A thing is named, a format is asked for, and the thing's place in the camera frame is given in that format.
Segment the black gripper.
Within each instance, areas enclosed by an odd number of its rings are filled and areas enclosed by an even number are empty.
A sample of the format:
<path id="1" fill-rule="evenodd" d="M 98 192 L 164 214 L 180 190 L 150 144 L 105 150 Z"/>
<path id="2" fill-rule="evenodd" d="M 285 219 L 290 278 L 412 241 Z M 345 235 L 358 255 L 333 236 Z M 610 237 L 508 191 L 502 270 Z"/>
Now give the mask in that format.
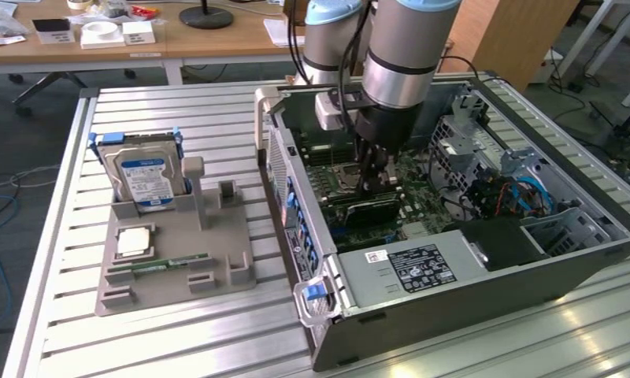
<path id="1" fill-rule="evenodd" d="M 354 121 L 356 149 L 362 154 L 369 148 L 397 154 L 413 133 L 418 106 L 405 109 L 369 106 L 358 110 Z"/>

